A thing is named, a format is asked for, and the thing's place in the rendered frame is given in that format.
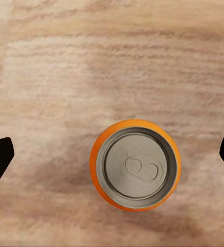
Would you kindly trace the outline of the can of soda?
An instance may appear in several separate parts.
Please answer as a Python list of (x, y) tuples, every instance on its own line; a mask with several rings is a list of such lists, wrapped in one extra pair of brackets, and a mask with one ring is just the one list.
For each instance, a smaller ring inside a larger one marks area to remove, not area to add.
[(123, 120), (96, 140), (90, 157), (92, 181), (109, 203), (146, 211), (164, 203), (181, 173), (178, 148), (169, 134), (146, 120)]

